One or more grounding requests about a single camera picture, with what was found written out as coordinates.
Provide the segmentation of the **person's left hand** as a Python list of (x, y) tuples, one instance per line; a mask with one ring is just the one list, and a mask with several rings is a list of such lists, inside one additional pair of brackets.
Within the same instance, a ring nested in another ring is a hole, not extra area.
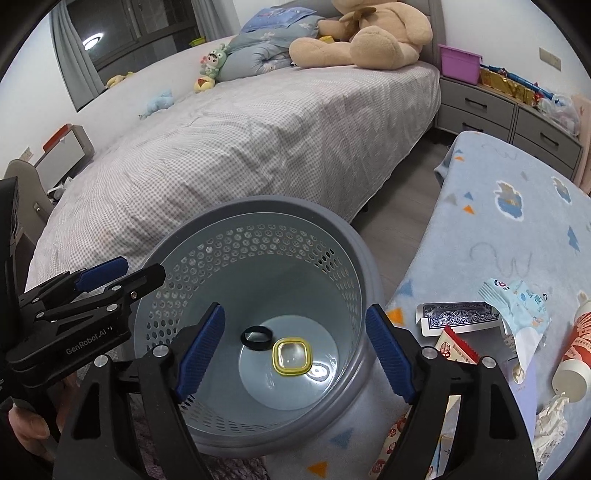
[[(54, 396), (57, 401), (56, 425), (59, 431), (63, 430), (77, 390), (77, 374), (73, 373), (61, 381), (58, 393)], [(16, 438), (27, 451), (49, 462), (55, 460), (55, 455), (46, 448), (46, 442), (51, 433), (41, 416), (13, 404), (8, 413), (8, 419)]]

